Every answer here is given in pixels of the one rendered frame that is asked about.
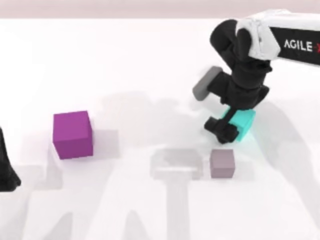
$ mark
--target red x logo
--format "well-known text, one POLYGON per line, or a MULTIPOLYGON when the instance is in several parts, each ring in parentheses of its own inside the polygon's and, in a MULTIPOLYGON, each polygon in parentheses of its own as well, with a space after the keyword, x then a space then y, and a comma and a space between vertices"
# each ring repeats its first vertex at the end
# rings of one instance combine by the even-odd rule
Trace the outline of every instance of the red x logo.
POLYGON ((318 54, 320 54, 320 43, 317 43, 316 46, 314 47, 315 49, 318 49, 318 54))

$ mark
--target turquoise block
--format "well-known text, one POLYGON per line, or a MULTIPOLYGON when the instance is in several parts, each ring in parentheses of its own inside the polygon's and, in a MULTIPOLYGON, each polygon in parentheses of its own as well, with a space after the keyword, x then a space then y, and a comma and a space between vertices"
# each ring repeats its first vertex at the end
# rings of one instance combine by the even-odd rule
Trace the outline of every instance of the turquoise block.
MULTIPOLYGON (((230 108, 225 111, 222 117, 227 114, 229 109, 230 108)), ((255 116, 256 111, 254 111, 253 109, 236 111, 229 123, 235 125, 237 130, 239 131, 239 135, 236 138, 237 141, 240 142, 245 137, 254 122, 255 116)))

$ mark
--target purple cube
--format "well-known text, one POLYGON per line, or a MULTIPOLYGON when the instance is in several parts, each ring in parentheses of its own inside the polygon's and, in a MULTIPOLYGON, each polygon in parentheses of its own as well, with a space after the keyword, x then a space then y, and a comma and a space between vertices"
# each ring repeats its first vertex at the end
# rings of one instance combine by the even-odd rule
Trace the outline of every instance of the purple cube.
POLYGON ((232 178, 235 169, 235 157, 232 149, 214 149, 210 156, 212 178, 232 178))
POLYGON ((53 145, 61 160, 93 156, 92 127, 88 112, 54 114, 53 145))

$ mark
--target white wall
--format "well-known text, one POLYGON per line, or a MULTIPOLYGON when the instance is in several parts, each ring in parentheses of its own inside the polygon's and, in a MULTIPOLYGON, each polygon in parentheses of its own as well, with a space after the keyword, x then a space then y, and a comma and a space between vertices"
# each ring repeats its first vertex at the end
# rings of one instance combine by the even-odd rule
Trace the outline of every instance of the white wall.
POLYGON ((0 18, 224 18, 266 9, 320 13, 319 0, 0 0, 0 18))

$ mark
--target white tabletop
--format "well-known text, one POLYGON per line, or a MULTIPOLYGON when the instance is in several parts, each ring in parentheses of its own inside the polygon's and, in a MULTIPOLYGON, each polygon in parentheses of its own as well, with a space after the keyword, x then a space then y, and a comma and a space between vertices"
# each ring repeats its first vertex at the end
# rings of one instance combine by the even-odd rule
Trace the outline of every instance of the white tabletop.
POLYGON ((320 69, 276 60, 242 142, 197 102, 219 20, 1 20, 0 125, 23 185, 1 240, 313 240, 320 228, 320 69), (88 110, 95 156, 58 159, 53 114, 88 110), (234 149, 232 179, 209 176, 234 149))

